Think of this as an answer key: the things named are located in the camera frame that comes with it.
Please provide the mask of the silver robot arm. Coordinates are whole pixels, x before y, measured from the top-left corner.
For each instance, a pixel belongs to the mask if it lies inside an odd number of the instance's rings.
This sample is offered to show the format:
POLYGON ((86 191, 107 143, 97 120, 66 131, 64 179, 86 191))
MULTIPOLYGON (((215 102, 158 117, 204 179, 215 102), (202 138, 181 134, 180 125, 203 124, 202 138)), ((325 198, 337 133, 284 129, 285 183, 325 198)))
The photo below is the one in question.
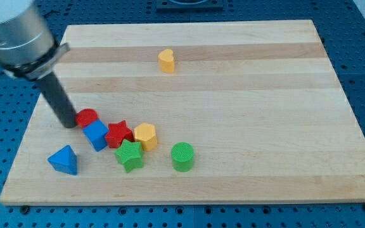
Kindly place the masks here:
POLYGON ((53 68, 70 47, 60 44, 32 0, 0 0, 0 66, 8 76, 34 82, 66 128, 76 111, 53 68))

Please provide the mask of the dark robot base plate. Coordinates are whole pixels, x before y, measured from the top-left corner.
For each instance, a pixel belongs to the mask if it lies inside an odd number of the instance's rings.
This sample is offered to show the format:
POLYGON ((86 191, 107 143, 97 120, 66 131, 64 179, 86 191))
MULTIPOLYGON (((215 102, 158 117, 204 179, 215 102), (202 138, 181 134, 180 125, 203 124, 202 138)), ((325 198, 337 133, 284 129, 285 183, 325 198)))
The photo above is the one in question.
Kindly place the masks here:
POLYGON ((168 10, 220 10, 224 0, 155 0, 157 11, 168 10))

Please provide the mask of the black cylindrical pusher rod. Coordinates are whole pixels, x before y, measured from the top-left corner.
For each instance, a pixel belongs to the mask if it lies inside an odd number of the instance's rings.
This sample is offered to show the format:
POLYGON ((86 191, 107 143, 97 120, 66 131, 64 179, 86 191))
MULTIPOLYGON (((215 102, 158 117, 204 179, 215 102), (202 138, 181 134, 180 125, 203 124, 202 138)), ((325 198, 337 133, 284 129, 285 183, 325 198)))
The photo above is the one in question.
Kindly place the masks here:
POLYGON ((36 80, 35 84, 62 126, 74 128, 77 125, 75 108, 54 72, 36 80))

